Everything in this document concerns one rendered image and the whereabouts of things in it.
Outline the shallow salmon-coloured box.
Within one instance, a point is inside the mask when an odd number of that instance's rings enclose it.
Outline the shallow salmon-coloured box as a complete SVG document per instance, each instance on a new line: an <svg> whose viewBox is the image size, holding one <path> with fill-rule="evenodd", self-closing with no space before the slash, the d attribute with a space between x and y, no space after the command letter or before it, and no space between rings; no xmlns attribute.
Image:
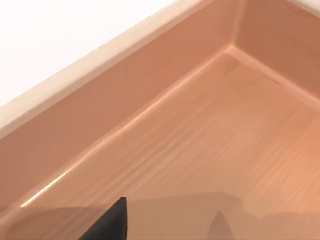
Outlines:
<svg viewBox="0 0 320 240"><path fill-rule="evenodd" d="M0 240L320 240L320 6L178 0L0 107Z"/></svg>

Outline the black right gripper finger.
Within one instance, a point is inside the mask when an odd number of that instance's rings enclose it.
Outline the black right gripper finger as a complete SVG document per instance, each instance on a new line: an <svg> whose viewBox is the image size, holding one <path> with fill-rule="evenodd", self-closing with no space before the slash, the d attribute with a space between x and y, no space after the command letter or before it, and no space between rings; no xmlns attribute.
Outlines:
<svg viewBox="0 0 320 240"><path fill-rule="evenodd" d="M127 240L127 198L120 197L79 240Z"/></svg>

